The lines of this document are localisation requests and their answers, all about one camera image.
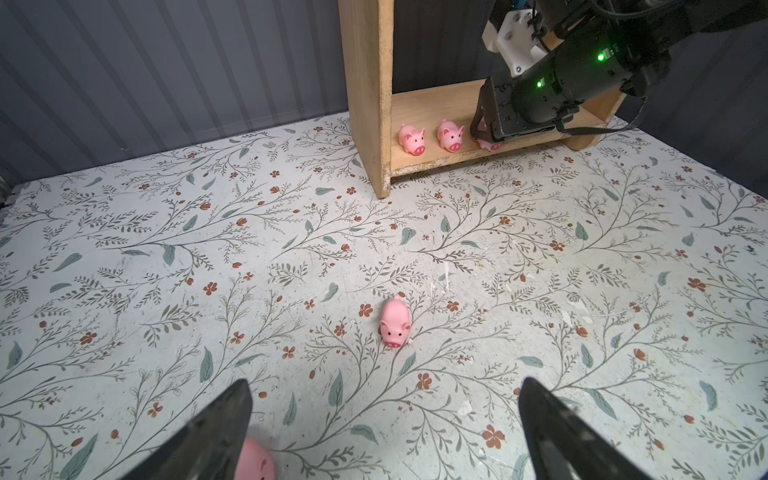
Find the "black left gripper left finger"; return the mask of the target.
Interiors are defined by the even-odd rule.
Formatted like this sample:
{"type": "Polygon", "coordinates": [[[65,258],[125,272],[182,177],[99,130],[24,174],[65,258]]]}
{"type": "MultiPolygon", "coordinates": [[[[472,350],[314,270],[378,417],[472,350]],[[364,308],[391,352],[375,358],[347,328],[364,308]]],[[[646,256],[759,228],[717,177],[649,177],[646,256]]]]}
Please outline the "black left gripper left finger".
{"type": "Polygon", "coordinates": [[[252,413],[244,379],[233,382],[124,477],[129,480],[232,479],[252,413]]]}

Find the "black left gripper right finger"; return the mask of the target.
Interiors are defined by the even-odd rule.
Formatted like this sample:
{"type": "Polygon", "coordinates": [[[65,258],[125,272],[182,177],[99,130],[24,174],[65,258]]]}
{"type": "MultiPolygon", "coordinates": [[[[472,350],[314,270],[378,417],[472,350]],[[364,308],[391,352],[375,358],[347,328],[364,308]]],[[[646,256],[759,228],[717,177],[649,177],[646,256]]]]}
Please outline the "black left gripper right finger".
{"type": "Polygon", "coordinates": [[[538,479],[650,479],[532,377],[522,383],[519,411],[538,479]]]}

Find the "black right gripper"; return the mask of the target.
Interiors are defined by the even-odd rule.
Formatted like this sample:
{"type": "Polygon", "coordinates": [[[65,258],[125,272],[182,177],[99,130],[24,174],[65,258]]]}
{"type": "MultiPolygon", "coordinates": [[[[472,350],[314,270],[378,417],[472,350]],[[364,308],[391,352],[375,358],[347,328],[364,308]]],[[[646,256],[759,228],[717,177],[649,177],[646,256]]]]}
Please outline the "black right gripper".
{"type": "Polygon", "coordinates": [[[638,126],[645,112],[622,128],[569,127],[580,106],[614,89],[646,99],[668,74],[671,56],[648,36],[616,23],[581,23],[554,50],[513,78],[488,77],[479,93],[471,135],[496,144],[555,130],[591,136],[638,126]]]}

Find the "pink pig toy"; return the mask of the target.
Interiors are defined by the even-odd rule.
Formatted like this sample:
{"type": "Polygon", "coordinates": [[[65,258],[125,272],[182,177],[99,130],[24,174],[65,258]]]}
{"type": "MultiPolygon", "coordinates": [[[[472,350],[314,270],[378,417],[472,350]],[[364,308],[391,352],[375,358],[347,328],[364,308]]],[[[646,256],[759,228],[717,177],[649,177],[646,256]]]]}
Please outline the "pink pig toy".
{"type": "MultiPolygon", "coordinates": [[[[488,128],[487,128],[487,125],[486,125],[485,121],[481,120],[479,122],[479,124],[478,124],[478,132],[479,133],[486,133],[487,131],[488,131],[488,128]]],[[[475,141],[477,142],[477,144],[478,144],[478,146],[480,148],[488,150],[488,151],[492,151],[492,152],[498,151],[501,148],[501,146],[502,146],[501,143],[491,143],[491,142],[487,142],[487,141],[485,141],[485,140],[483,140],[481,138],[476,138],[475,141]]]]}
{"type": "Polygon", "coordinates": [[[383,307],[379,334],[384,345],[392,349],[402,348],[411,331],[411,315],[407,305],[400,298],[389,300],[383,307]]]}
{"type": "Polygon", "coordinates": [[[419,129],[410,124],[402,124],[398,132],[398,143],[403,150],[412,156],[421,156],[425,150],[424,128],[419,129]]]}
{"type": "Polygon", "coordinates": [[[458,152],[463,143],[464,126],[453,121],[443,120],[437,129],[437,139],[441,148],[449,153],[458,152]]]}
{"type": "Polygon", "coordinates": [[[234,480],[275,480],[274,462],[255,439],[246,437],[240,452],[234,480]]]}

